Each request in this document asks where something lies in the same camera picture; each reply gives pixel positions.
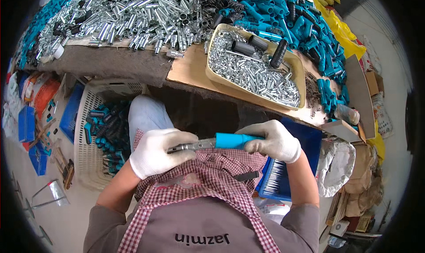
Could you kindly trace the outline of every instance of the pile of blue plastic parts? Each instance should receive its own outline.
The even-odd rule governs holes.
[[[103,150],[103,173],[114,176],[130,156],[128,111],[130,101],[106,102],[91,110],[84,125],[85,139]]]
[[[56,15],[59,10],[70,0],[50,0],[32,19],[28,26],[24,38],[21,43],[19,67],[23,69],[27,61],[29,63],[36,62],[35,54],[32,54],[36,49],[37,37],[40,31],[44,29],[51,17]]]
[[[332,116],[337,103],[348,105],[350,99],[345,86],[344,48],[336,40],[328,24],[313,3],[307,0],[234,0],[244,5],[245,11],[233,25],[254,32],[270,41],[286,40],[288,48],[299,50],[316,64],[322,76],[335,80],[341,86],[337,96],[329,80],[317,80],[325,112]],[[225,17],[231,8],[219,11]]]

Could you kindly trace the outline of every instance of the white plastic basket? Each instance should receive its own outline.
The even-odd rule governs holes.
[[[74,169],[77,180],[84,187],[101,191],[112,179],[112,176],[102,172],[103,151],[94,143],[96,136],[92,136],[91,144],[85,141],[84,125],[88,112],[105,102],[98,94],[103,92],[103,96],[108,96],[108,92],[114,92],[136,96],[142,93],[142,90],[143,85],[136,80],[90,80],[85,86],[78,108],[74,135]]]

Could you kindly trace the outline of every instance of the bottle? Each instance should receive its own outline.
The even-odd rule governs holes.
[[[360,121],[360,113],[357,110],[351,109],[341,103],[337,104],[335,117],[352,125],[357,125]]]

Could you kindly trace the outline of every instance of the brown felt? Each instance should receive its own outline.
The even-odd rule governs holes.
[[[172,65],[168,61],[165,53],[154,56],[150,50],[68,45],[59,59],[38,65],[38,70],[103,79],[132,78],[162,87]]]

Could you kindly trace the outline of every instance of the light blue pants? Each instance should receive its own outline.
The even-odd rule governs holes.
[[[128,112],[131,152],[137,129],[148,132],[153,129],[174,128],[162,102],[149,96],[139,95],[131,102]]]

